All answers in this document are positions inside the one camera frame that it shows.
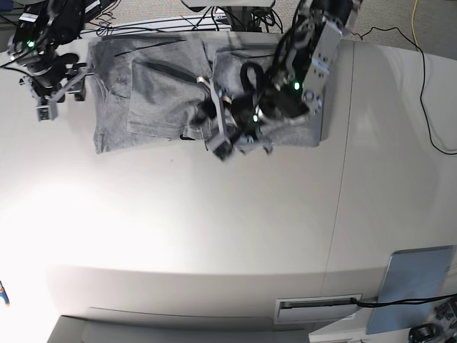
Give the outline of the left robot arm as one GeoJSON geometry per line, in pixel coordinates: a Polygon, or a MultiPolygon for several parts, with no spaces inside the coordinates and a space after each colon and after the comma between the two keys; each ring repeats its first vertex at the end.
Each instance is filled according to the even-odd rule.
{"type": "Polygon", "coordinates": [[[275,146],[317,147],[331,64],[351,32],[360,1],[300,1],[272,54],[218,51],[213,75],[197,82],[211,95],[192,124],[220,160],[275,146]]]}

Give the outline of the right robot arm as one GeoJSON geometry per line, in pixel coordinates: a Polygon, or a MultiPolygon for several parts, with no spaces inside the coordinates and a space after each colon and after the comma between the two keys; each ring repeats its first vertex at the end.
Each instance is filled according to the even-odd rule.
{"type": "Polygon", "coordinates": [[[56,94],[61,82],[73,79],[85,66],[75,53],[58,54],[60,46],[81,37],[85,25],[101,13],[101,1],[39,1],[24,7],[15,34],[8,43],[10,61],[2,69],[16,71],[12,64],[25,68],[24,83],[41,106],[50,100],[63,102],[56,94]]]}

